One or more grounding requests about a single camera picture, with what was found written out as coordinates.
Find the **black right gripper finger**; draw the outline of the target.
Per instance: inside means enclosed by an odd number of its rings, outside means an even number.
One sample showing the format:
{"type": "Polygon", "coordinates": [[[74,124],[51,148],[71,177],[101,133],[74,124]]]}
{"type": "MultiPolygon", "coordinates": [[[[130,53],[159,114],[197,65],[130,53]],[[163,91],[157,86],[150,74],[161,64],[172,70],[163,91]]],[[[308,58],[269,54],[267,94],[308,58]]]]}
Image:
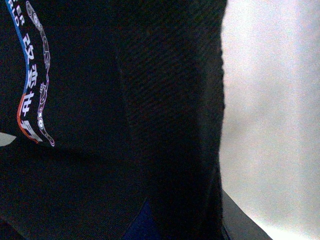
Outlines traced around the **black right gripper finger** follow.
{"type": "Polygon", "coordinates": [[[272,240],[231,197],[222,191],[222,240],[272,240]]]}

